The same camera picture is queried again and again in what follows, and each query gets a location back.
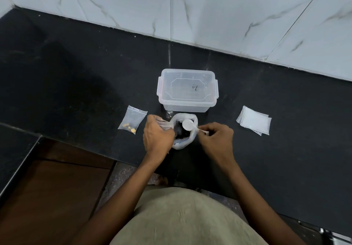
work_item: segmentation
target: black countertop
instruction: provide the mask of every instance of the black countertop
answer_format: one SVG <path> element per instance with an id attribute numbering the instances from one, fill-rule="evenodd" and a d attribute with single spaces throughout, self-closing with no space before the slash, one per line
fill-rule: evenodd
<path id="1" fill-rule="evenodd" d="M 0 125 L 0 198 L 15 179 L 39 136 Z"/>
<path id="2" fill-rule="evenodd" d="M 219 98 L 199 123 L 234 129 L 237 162 L 276 212 L 352 236 L 352 83 L 30 10 L 0 31 L 0 122 L 137 166 L 145 119 L 118 130 L 127 106 L 166 118 L 161 71 L 211 70 Z M 243 105 L 272 117 L 270 136 L 236 123 Z M 197 140 L 157 172 L 234 196 Z"/>

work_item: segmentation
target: white plastic packet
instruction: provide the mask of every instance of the white plastic packet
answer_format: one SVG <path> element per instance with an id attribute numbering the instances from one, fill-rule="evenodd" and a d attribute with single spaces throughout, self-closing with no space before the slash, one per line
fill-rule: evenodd
<path id="1" fill-rule="evenodd" d="M 142 111 L 129 105 L 125 117 L 123 118 L 118 129 L 124 129 L 135 134 L 139 124 L 145 118 L 147 113 L 147 111 Z"/>
<path id="2" fill-rule="evenodd" d="M 236 121 L 242 127 L 249 128 L 260 136 L 262 133 L 269 135 L 271 118 L 267 114 L 262 114 L 243 106 Z"/>
<path id="3" fill-rule="evenodd" d="M 168 130 L 169 128 L 174 129 L 176 122 L 182 123 L 186 119 L 191 119 L 194 122 L 194 125 L 198 127 L 198 118 L 195 114 L 179 113 L 179 114 L 175 114 L 173 118 L 171 118 L 170 122 L 165 121 L 163 119 L 157 119 L 156 122 L 163 130 Z M 196 138 L 197 133 L 198 133 L 198 129 L 195 128 L 190 131 L 189 137 L 174 140 L 173 148 L 175 150 L 181 150 L 184 147 L 186 147 L 188 144 L 191 144 L 191 142 L 194 141 L 194 139 Z"/>

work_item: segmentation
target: container lid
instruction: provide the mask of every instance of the container lid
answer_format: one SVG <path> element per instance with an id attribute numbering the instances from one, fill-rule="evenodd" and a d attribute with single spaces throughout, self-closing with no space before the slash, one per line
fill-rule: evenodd
<path id="1" fill-rule="evenodd" d="M 219 97 L 218 81 L 212 71 L 164 69 L 156 94 L 161 104 L 213 107 Z"/>

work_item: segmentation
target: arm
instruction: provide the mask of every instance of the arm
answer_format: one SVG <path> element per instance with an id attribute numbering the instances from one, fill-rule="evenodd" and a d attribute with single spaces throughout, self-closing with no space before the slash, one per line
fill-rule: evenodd
<path id="1" fill-rule="evenodd" d="M 108 202 L 74 236 L 71 244 L 109 244 L 128 223 L 155 169 L 164 160 L 174 142 L 174 131 L 162 130 L 155 116 L 148 115 L 143 143 L 147 151 L 132 176 L 115 192 Z"/>
<path id="2" fill-rule="evenodd" d="M 217 163 L 229 178 L 251 227 L 270 245 L 304 245 L 301 238 L 286 225 L 253 188 L 236 163 L 232 150 L 233 130 L 219 123 L 210 123 L 199 128 L 215 132 L 212 136 L 206 136 L 203 132 L 199 132 L 199 141 L 205 153 Z"/>

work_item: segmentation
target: person's left hand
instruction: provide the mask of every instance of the person's left hand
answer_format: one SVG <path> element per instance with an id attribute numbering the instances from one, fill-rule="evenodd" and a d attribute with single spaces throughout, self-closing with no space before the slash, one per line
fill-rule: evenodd
<path id="1" fill-rule="evenodd" d="M 152 161 L 159 166 L 174 144 L 175 132 L 172 128 L 161 129 L 155 118 L 160 117 L 153 114 L 148 115 L 145 124 L 143 143 L 147 154 L 144 161 Z"/>

